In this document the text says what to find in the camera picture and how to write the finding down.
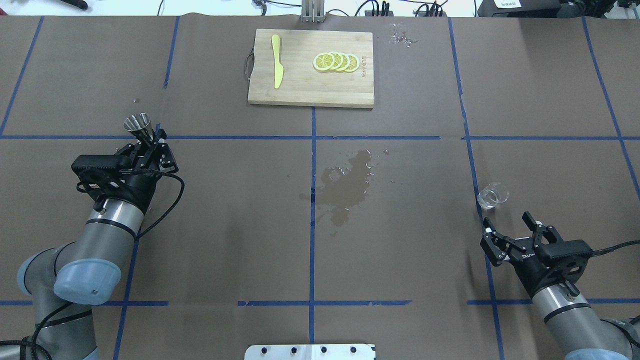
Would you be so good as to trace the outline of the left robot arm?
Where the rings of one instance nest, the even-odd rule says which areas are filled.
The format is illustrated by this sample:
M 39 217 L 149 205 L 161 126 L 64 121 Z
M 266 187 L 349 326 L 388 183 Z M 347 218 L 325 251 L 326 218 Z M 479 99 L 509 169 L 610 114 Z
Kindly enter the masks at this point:
M 83 154 L 71 170 L 90 196 L 78 240 L 45 249 L 20 265 L 16 282 L 32 299 L 30 335 L 1 342 L 3 360 L 98 360 L 93 307 L 110 300 L 142 228 L 158 180 L 178 164 L 164 129 L 135 130 L 137 141 L 112 154 Z

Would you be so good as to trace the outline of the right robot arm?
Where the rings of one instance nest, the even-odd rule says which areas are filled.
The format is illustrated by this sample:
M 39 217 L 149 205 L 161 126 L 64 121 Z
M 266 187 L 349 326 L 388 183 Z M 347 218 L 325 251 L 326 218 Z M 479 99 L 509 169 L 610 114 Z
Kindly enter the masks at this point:
M 589 260 L 635 245 L 627 241 L 594 250 L 582 239 L 564 240 L 551 225 L 522 214 L 531 235 L 513 238 L 482 219 L 480 246 L 489 262 L 511 264 L 566 360 L 637 360 L 639 318 L 599 317 L 577 287 Z

